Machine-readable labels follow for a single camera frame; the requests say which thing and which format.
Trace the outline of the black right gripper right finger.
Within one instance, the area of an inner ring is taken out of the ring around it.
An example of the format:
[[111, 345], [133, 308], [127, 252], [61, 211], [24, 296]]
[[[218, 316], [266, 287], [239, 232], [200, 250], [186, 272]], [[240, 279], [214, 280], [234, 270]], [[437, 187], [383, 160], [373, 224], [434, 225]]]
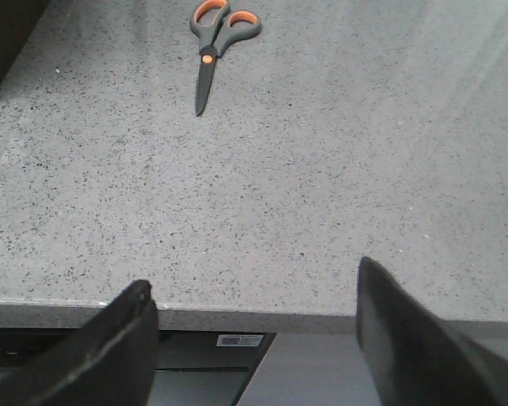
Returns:
[[508, 359], [425, 309], [367, 256], [356, 337], [383, 405], [508, 405]]

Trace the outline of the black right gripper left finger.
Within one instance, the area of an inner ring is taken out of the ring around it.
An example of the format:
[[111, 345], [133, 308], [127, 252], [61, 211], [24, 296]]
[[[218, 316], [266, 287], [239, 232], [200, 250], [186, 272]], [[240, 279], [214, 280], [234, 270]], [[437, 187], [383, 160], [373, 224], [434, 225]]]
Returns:
[[0, 405], [145, 405], [157, 346], [151, 285], [137, 280], [82, 328], [0, 379]]

